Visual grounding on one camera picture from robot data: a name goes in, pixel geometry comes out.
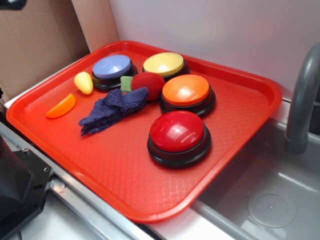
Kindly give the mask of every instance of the white wall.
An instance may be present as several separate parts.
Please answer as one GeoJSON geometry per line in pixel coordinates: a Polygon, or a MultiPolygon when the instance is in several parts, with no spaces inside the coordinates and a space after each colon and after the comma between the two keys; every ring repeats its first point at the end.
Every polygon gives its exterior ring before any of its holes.
{"type": "Polygon", "coordinates": [[[121,40],[267,77],[291,97],[320,42],[319,0],[109,0],[121,40]]]}

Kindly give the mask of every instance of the gray faucet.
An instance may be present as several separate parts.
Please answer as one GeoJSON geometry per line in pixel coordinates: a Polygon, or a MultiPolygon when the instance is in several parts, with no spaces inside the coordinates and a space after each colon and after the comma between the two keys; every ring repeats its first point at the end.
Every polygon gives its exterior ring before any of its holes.
{"type": "Polygon", "coordinates": [[[284,148],[303,154],[308,132],[320,135],[320,42],[307,53],[293,91],[286,126],[284,148]]]}

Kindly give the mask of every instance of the sink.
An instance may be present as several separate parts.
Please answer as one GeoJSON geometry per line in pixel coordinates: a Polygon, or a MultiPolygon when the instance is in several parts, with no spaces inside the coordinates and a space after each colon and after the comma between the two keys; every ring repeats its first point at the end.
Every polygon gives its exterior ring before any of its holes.
{"type": "Polygon", "coordinates": [[[268,122],[192,208],[235,239],[320,238],[320,138],[304,154],[284,150],[286,125],[268,122]]]}

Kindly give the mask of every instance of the plastic tray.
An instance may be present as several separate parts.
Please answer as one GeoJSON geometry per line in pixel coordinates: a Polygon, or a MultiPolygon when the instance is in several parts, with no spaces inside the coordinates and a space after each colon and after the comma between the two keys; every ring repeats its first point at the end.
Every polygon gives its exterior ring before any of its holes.
{"type": "Polygon", "coordinates": [[[91,73],[98,60],[113,54],[130,57],[141,73],[143,62],[161,52],[168,51],[133,41],[106,45],[18,98],[6,114],[66,171],[137,223],[159,222],[190,206],[282,101],[280,88],[267,78],[182,55],[191,74],[206,78],[216,93],[213,112],[203,118],[212,135],[205,160],[186,169],[167,169],[151,160],[147,140],[161,115],[158,102],[101,133],[81,137],[79,120],[106,93],[84,95],[74,85],[75,75],[91,73]],[[47,118],[45,113],[69,93],[77,99],[74,108],[47,118]]]}

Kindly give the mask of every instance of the blue cloth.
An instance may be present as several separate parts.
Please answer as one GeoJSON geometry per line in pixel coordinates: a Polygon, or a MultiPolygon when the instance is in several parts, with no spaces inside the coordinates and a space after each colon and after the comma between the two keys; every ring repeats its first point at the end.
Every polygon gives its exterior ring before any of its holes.
{"type": "Polygon", "coordinates": [[[122,94],[120,89],[112,90],[105,98],[94,103],[89,116],[79,121],[81,136],[99,133],[118,123],[127,115],[141,110],[147,104],[148,89],[142,87],[122,94]]]}

